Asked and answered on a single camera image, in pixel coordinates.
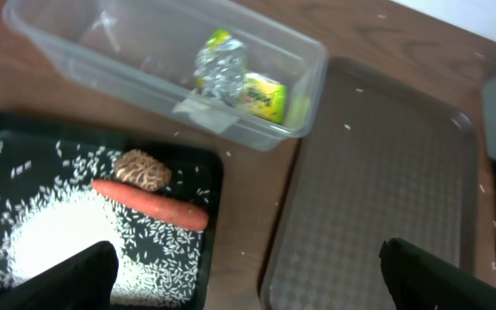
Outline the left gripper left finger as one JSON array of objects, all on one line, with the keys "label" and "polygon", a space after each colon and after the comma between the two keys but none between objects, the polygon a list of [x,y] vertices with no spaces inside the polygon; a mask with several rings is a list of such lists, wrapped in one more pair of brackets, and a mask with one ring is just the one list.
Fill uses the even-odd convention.
[{"label": "left gripper left finger", "polygon": [[0,310],[108,309],[119,261],[100,241],[0,294]]}]

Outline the brown food scrap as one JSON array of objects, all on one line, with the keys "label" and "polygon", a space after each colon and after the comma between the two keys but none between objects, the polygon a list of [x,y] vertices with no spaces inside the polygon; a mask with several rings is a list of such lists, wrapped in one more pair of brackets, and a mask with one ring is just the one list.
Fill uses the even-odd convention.
[{"label": "brown food scrap", "polygon": [[167,186],[172,171],[153,156],[139,149],[121,155],[114,163],[115,178],[145,191],[155,192]]}]

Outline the white napkin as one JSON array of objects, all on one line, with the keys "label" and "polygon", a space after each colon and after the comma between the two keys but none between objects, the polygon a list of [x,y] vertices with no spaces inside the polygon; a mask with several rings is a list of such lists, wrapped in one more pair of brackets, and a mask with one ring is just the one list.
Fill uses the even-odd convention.
[{"label": "white napkin", "polygon": [[176,104],[172,110],[173,114],[186,114],[196,125],[210,132],[221,134],[239,118],[223,112],[213,106],[208,106],[192,98],[186,98]]}]

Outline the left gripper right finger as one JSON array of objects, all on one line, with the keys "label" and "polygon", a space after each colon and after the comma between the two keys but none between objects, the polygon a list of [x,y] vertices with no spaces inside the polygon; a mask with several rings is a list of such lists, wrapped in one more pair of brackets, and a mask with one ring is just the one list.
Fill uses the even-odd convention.
[{"label": "left gripper right finger", "polygon": [[496,310],[495,287],[404,239],[383,242],[379,258],[398,310]]}]

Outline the clear plastic container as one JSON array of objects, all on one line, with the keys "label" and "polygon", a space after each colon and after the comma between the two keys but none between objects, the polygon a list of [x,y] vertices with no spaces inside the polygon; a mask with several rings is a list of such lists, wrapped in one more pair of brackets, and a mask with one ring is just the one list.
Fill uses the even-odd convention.
[{"label": "clear plastic container", "polygon": [[[174,121],[186,98],[239,120],[215,135],[268,151],[305,136],[325,80],[328,55],[318,41],[231,1],[10,0],[7,27],[28,38],[66,78]],[[224,28],[248,48],[247,68],[288,87],[280,124],[200,94],[195,57]]]}]

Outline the foil wrapper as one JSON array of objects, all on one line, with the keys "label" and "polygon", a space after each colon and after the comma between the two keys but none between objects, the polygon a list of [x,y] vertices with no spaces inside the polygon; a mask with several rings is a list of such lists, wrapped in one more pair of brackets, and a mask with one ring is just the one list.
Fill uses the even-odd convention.
[{"label": "foil wrapper", "polygon": [[288,87],[247,68],[248,48],[224,28],[216,29],[195,57],[195,85],[200,94],[280,124]]}]

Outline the orange carrot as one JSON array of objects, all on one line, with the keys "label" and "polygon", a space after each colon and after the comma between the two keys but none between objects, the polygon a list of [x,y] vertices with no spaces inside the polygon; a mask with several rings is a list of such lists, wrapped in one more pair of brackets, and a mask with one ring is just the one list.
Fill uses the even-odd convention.
[{"label": "orange carrot", "polygon": [[203,231],[208,226],[208,213],[192,203],[109,180],[97,179],[91,186],[97,193],[153,219],[191,231]]}]

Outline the spilled rice pile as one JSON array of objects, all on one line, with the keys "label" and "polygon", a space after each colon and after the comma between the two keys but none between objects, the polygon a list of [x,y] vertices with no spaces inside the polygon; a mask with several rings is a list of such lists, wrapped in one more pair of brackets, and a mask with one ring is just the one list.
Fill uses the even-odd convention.
[{"label": "spilled rice pile", "polygon": [[0,137],[0,293],[99,241],[116,251],[111,301],[179,308],[195,295],[202,234],[111,201],[92,189],[121,152],[66,140]]}]

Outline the brown serving tray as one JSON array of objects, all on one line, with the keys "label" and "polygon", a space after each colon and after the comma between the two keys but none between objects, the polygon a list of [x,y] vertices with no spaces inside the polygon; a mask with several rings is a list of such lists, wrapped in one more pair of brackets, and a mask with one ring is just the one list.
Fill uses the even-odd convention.
[{"label": "brown serving tray", "polygon": [[263,308],[393,308],[379,251],[396,237],[472,271],[477,157],[460,109],[331,61],[263,274]]}]

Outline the black bin lid tray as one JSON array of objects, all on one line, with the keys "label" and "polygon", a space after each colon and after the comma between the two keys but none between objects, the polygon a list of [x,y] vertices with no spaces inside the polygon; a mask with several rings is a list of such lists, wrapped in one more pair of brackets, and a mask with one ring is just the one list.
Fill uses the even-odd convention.
[{"label": "black bin lid tray", "polygon": [[[218,214],[223,170],[221,161],[211,152],[156,142],[108,129],[0,113],[0,137],[16,138],[20,136],[106,146],[119,150],[121,155],[130,150],[139,149],[150,154],[172,171],[170,183],[158,191],[159,195],[195,204],[204,209],[211,218],[215,218]],[[209,223],[207,228],[199,233],[202,235],[201,265],[195,295],[187,305],[179,308],[120,306],[113,304],[110,299],[110,306],[113,309],[203,308],[214,246],[214,223]]]}]

